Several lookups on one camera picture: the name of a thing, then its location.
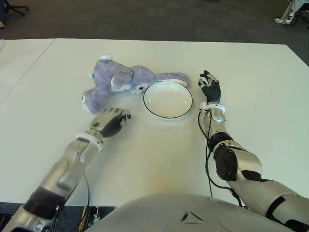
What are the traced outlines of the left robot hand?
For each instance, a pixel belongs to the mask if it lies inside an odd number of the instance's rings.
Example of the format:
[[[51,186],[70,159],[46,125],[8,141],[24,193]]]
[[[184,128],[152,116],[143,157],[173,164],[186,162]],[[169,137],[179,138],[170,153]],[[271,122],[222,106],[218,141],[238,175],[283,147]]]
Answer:
[[[98,131],[103,138],[116,135],[126,123],[131,119],[128,110],[120,108],[103,109],[92,121],[90,129]]]

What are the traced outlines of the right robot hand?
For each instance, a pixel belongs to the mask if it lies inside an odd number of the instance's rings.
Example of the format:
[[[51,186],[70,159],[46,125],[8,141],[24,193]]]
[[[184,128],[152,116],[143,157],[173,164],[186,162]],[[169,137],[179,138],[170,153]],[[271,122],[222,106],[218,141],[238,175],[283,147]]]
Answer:
[[[221,88],[218,79],[207,70],[204,70],[199,76],[200,78],[198,79],[197,84],[206,97],[207,104],[220,103]]]

